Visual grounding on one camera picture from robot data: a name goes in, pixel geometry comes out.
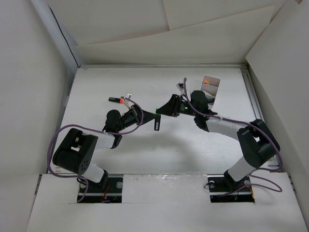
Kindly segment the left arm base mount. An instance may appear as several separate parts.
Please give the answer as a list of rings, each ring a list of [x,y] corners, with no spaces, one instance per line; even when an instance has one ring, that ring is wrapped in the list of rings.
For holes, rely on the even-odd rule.
[[[121,203],[123,190],[123,174],[107,174],[103,176],[103,182],[95,183],[77,178],[79,192],[77,203]]]

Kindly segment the green cap highlighter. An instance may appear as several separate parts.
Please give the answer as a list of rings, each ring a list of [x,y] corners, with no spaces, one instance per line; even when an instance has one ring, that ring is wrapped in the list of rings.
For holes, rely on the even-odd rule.
[[[160,123],[161,123],[161,114],[157,112],[158,108],[155,109],[156,118],[154,119],[154,130],[160,130]]]

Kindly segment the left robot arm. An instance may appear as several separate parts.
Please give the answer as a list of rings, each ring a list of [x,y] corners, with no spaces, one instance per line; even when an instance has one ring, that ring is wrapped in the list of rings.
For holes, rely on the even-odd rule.
[[[144,111],[135,104],[123,115],[117,110],[110,110],[100,137],[70,129],[54,153],[52,162],[86,178],[96,191],[104,191],[108,184],[108,173],[91,161],[96,146],[100,149],[116,148],[122,140],[120,132],[134,124],[143,125],[154,120],[154,130],[158,131],[160,119],[160,115]]]

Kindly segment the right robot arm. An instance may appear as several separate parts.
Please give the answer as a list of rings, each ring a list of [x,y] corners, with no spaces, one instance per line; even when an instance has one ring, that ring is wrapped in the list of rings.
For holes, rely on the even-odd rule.
[[[224,173],[222,183],[228,190],[235,190],[241,180],[279,153],[280,146],[264,121],[241,122],[217,116],[209,109],[204,92],[195,90],[190,100],[173,94],[156,113],[177,117],[180,114],[194,117],[194,122],[206,132],[219,133],[239,142],[242,157]]]

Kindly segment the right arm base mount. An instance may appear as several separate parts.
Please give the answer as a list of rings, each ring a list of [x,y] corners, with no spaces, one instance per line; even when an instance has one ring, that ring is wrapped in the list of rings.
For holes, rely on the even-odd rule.
[[[250,178],[234,181],[227,173],[207,175],[204,189],[209,191],[211,203],[254,203]]]

